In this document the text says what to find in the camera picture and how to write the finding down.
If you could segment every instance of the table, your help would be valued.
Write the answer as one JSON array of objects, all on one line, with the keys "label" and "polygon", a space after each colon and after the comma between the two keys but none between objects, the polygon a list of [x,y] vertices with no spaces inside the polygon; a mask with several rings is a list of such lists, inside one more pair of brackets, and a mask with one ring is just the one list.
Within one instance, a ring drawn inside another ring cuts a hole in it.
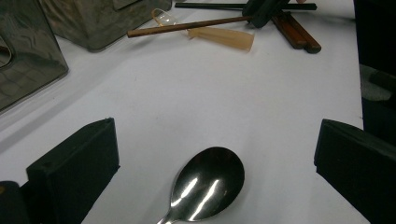
[{"label": "table", "polygon": [[[315,3],[317,11],[293,16],[321,44],[319,54],[292,49],[271,22],[218,26],[254,33],[251,52],[181,32],[124,37],[95,53],[58,38],[68,75],[0,115],[0,179],[22,185],[29,164],[111,117],[120,169],[85,224],[157,223],[177,172],[214,146],[240,157],[246,182],[229,208],[202,223],[368,223],[313,163],[322,119],[362,128],[353,3]],[[170,13],[184,22],[240,15]]]}]

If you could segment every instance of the wooden chopstick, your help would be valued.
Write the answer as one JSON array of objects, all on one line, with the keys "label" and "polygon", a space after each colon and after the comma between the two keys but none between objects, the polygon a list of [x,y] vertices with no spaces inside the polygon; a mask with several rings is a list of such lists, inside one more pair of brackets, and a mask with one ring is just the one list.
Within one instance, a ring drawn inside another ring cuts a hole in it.
[{"label": "wooden chopstick", "polygon": [[291,26],[283,12],[273,16],[271,20],[294,49],[305,48],[307,44],[306,40]]},{"label": "wooden chopstick", "polygon": [[127,32],[127,35],[129,38],[138,37],[138,36],[142,36],[142,35],[156,35],[156,34],[162,34],[162,33],[168,33],[168,32],[180,31],[180,30],[188,30],[188,29],[193,29],[193,28],[198,28],[198,27],[205,27],[205,26],[231,23],[231,22],[237,22],[237,21],[249,21],[251,19],[252,19],[251,16],[245,16],[245,17],[234,17],[234,18],[220,19],[220,20],[213,20],[213,21],[195,21],[195,22],[154,27],[154,28],[148,28],[148,29],[130,30]]},{"label": "wooden chopstick", "polygon": [[321,51],[321,45],[318,43],[317,40],[312,37],[304,27],[291,16],[290,12],[286,13],[286,18],[289,24],[298,32],[300,35],[306,40],[306,46],[304,49],[308,53],[319,53]]},{"label": "wooden chopstick", "polygon": [[[175,3],[175,7],[181,8],[202,8],[202,9],[229,9],[242,10],[246,4],[227,4],[227,3]],[[281,9],[285,10],[317,10],[315,3],[293,4],[289,3]]]}]

